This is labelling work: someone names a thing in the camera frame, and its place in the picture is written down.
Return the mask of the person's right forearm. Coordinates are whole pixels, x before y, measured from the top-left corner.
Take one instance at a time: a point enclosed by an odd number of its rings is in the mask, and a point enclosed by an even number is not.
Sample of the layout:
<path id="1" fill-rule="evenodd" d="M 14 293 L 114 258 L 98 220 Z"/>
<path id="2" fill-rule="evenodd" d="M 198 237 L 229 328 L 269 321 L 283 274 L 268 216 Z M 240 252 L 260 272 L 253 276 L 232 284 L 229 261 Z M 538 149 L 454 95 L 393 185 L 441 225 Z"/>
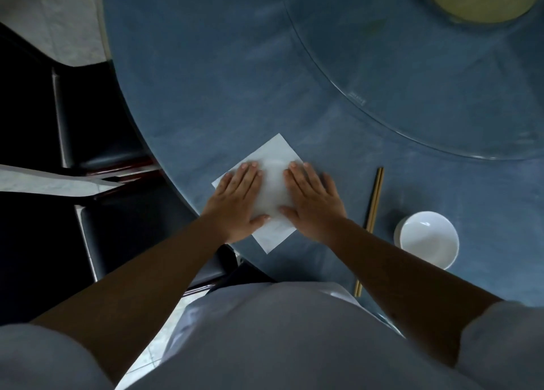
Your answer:
<path id="1" fill-rule="evenodd" d="M 503 301 L 347 218 L 329 219 L 322 243 L 356 275 L 407 339 L 447 366 L 458 361 L 463 330 Z"/>

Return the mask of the person's left forearm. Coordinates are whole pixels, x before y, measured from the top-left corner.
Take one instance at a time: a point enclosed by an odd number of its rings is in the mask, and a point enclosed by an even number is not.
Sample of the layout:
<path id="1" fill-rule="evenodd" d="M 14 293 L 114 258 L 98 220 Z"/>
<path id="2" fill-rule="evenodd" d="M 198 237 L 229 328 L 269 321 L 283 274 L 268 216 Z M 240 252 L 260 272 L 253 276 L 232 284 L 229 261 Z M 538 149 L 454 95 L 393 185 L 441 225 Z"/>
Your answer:
<path id="1" fill-rule="evenodd" d="M 31 324 L 81 344 L 116 385 L 228 238 L 217 219 L 198 218 Z"/>

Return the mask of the person's white shirt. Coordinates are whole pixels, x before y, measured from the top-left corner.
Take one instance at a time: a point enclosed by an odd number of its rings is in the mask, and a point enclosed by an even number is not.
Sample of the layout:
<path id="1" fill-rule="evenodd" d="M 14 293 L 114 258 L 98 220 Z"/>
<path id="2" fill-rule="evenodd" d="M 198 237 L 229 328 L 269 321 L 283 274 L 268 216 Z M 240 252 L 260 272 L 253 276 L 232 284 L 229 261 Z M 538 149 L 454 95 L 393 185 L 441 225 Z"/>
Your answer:
<path id="1" fill-rule="evenodd" d="M 336 284 L 220 288 L 180 318 L 134 390 L 544 390 L 544 308 L 502 301 L 462 332 L 447 366 Z M 0 327 L 0 390 L 114 390 L 62 333 Z"/>

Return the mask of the white paper napkin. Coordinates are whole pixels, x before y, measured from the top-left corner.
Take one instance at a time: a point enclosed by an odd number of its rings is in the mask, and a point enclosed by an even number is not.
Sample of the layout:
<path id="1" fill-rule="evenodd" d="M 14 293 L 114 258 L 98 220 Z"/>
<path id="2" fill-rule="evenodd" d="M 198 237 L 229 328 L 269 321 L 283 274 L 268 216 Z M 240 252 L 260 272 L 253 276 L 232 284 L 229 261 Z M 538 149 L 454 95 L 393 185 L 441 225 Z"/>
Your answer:
<path id="1" fill-rule="evenodd" d="M 292 162 L 302 164 L 303 161 L 280 133 L 238 162 L 230 169 L 230 172 L 234 174 L 241 164 L 252 161 L 258 163 L 263 172 L 263 180 L 254 203 L 252 217 L 263 214 L 270 216 L 270 220 L 257 229 L 253 237 L 264 253 L 269 254 L 296 230 L 280 212 L 279 207 L 293 207 L 291 196 L 284 183 L 284 170 Z"/>

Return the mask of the black leather chair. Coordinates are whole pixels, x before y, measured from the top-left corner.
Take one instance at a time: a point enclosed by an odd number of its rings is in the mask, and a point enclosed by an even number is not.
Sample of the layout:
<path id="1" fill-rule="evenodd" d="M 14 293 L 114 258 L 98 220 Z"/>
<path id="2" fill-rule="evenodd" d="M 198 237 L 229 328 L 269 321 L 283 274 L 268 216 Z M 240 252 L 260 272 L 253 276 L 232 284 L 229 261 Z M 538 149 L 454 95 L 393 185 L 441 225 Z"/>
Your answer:
<path id="1" fill-rule="evenodd" d="M 62 174 L 123 180 L 157 168 L 135 127 L 112 63 L 56 63 L 51 78 Z"/>
<path id="2" fill-rule="evenodd" d="M 79 222 L 95 281 L 194 222 L 198 215 L 161 175 L 81 199 Z"/>

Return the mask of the person's left hand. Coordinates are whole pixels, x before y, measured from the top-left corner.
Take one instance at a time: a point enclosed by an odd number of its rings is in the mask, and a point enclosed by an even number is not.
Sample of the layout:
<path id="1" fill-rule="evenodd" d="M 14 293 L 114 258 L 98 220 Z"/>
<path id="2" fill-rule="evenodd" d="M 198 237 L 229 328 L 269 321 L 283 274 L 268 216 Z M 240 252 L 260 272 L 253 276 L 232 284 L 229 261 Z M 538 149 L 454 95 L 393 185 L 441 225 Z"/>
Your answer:
<path id="1" fill-rule="evenodd" d="M 231 197 L 217 199 L 215 188 L 198 219 L 198 229 L 218 244 L 239 242 L 253 234 L 250 233 L 250 220 L 256 217 L 252 217 L 254 203 L 263 180 L 263 172 L 259 166 L 250 190 L 247 194 L 241 194 L 241 179 L 245 173 L 245 166 L 252 162 L 241 164 L 235 172 L 235 178 L 231 183 L 235 191 Z"/>

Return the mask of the round glass turntable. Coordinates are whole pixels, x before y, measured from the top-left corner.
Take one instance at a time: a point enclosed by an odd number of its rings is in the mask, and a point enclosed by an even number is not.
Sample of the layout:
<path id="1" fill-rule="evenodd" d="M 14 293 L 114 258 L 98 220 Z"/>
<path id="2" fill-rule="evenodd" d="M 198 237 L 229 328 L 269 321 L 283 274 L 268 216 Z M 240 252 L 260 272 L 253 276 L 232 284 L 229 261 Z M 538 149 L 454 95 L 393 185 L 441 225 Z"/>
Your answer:
<path id="1" fill-rule="evenodd" d="M 363 113 L 463 157 L 544 155 L 544 0 L 473 23 L 435 0 L 284 0 L 309 56 Z"/>

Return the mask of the white ceramic bowl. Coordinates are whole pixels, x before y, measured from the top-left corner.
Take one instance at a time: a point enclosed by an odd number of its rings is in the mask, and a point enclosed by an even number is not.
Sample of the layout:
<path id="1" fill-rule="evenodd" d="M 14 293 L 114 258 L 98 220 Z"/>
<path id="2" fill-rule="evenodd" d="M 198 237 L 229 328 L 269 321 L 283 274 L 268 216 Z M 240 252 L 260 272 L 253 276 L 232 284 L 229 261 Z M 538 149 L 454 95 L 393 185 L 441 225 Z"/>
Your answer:
<path id="1" fill-rule="evenodd" d="M 393 235 L 396 247 L 443 270 L 449 269 L 459 255 L 459 235 L 443 215 L 422 211 L 404 217 Z"/>

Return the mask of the person's right hand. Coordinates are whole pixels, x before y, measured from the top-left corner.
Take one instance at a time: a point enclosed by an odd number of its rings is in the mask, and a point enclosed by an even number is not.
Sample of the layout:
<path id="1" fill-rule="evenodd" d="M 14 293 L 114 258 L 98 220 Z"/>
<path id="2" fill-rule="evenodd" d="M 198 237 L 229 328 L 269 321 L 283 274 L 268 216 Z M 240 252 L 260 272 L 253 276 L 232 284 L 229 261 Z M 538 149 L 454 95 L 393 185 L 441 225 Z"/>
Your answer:
<path id="1" fill-rule="evenodd" d="M 300 223 L 295 228 L 309 239 L 326 244 L 334 234 L 336 224 L 347 219 L 347 213 L 338 191 L 337 200 L 322 195 L 322 175 L 317 174 L 310 163 L 300 165 L 314 189 L 314 195 L 302 195 L 297 187 L 291 186 L 289 167 L 283 172 L 293 207 L 300 216 Z"/>

